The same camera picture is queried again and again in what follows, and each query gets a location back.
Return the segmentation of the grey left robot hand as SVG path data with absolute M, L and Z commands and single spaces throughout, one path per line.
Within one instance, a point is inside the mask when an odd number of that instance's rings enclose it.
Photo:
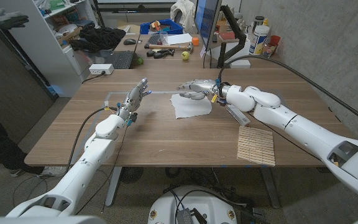
M 124 121 L 131 119 L 132 115 L 139 108 L 140 102 L 143 97 L 151 94 L 151 91 L 147 91 L 147 78 L 143 78 L 124 98 L 121 107 L 118 109 L 116 115 L 122 118 Z

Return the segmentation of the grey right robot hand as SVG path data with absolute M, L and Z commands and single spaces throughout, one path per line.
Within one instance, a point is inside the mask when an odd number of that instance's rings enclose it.
M 191 80 L 182 83 L 177 87 L 177 90 L 184 90 L 184 89 L 191 90 L 191 92 L 180 93 L 180 96 L 192 100 L 202 100 L 204 97 L 209 95 L 221 96 L 215 80 L 196 79 L 196 80 Z

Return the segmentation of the person's white-backed gloved hand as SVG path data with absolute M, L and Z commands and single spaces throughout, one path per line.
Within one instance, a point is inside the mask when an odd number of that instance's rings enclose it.
M 29 17 L 22 12 L 6 12 L 4 8 L 0 8 L 0 29 L 25 27 L 27 22 L 29 22 Z

